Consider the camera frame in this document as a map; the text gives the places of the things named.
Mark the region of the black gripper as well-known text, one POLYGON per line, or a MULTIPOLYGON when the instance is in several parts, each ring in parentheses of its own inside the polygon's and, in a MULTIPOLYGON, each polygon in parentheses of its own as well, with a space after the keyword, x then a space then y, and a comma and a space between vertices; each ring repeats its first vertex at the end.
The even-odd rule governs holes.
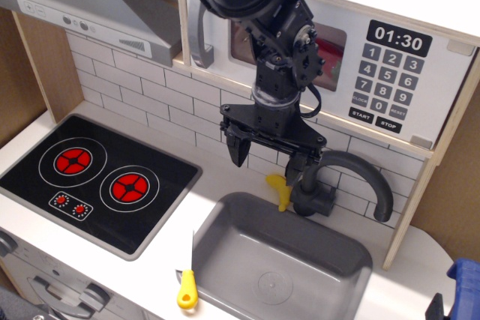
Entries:
POLYGON ((224 104, 220 107, 223 120, 220 128, 232 162, 241 167, 251 144, 289 154, 285 169, 286 185, 293 186, 308 165, 309 157, 318 157, 326 146, 326 138, 305 122, 318 115, 321 106, 303 113, 299 103, 286 107, 255 104, 224 104))

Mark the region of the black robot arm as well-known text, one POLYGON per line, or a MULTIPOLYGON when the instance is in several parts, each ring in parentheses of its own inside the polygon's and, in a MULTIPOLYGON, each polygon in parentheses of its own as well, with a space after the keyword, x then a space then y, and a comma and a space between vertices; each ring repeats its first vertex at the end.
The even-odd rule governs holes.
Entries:
POLYGON ((305 123, 317 115, 300 110, 301 95, 320 92, 314 80, 323 73, 317 32, 305 0, 200 0, 216 16, 243 28, 252 40, 256 79, 253 103, 224 104, 220 128, 232 161, 242 166, 251 143, 289 155, 285 176, 292 186, 320 161, 326 139, 305 123))

